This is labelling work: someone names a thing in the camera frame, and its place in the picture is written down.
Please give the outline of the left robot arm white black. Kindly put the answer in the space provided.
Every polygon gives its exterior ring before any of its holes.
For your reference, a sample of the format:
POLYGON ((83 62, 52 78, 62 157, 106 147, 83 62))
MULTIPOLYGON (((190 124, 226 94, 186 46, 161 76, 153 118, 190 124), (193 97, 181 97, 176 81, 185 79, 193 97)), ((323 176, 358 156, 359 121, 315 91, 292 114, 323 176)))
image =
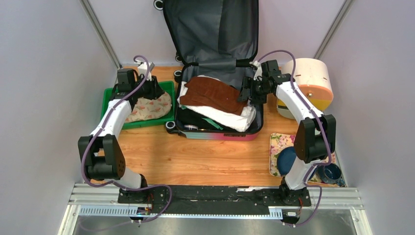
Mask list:
POLYGON ((131 191, 130 196, 137 203, 147 201, 150 191, 145 177, 127 167, 118 137, 139 98, 157 99, 164 94, 156 77, 150 74, 151 70, 149 66, 118 70, 118 82, 112 88, 100 123, 88 136, 78 140, 81 175, 85 183, 96 188, 113 184, 131 191))

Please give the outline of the green plastic tray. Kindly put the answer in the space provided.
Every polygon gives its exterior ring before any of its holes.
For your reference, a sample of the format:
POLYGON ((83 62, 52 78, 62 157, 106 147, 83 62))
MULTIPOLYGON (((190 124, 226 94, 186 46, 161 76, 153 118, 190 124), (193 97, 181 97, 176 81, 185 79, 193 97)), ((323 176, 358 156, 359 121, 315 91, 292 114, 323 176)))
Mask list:
POLYGON ((175 97, 174 84, 172 81, 144 82, 141 91, 147 90, 149 95, 156 92, 163 92, 156 99, 147 99, 140 97, 131 114, 126 118, 122 129, 136 129, 156 125, 164 125, 166 122, 174 120, 174 103, 172 98, 175 97))

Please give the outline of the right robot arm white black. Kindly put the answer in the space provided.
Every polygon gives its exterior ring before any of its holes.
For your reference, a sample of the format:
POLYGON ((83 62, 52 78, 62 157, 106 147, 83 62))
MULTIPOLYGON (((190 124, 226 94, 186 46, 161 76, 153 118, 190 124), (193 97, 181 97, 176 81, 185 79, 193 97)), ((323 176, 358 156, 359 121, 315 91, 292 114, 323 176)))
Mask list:
POLYGON ((284 65, 289 73, 283 73, 276 60, 250 62, 250 66, 255 74, 244 78, 238 100, 263 104, 268 94, 274 94, 298 123, 293 146, 296 158, 278 188, 283 205, 296 205, 305 201, 310 175, 331 159, 335 149, 336 119, 316 108, 301 90, 304 85, 329 82, 327 66, 311 58, 289 61, 284 65))

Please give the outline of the brown cloth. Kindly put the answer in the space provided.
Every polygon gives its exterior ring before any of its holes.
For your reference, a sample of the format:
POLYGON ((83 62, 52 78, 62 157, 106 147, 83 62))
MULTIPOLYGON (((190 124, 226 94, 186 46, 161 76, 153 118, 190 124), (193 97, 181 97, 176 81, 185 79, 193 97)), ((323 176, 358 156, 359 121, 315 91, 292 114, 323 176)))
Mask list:
POLYGON ((208 106, 225 113, 241 115, 247 101, 238 101, 240 91, 226 83, 205 76, 191 78, 180 96, 180 104, 186 106, 208 106))

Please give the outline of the floral beige fabric pouch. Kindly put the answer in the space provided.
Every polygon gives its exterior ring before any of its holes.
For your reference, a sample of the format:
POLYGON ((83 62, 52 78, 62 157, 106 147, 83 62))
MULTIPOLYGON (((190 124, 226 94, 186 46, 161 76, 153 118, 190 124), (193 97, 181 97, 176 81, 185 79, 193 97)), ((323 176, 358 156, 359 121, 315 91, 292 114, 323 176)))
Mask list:
POLYGON ((167 92, 157 100, 139 98, 132 112, 126 118, 125 123, 159 119, 167 115, 171 108, 172 99, 167 92))

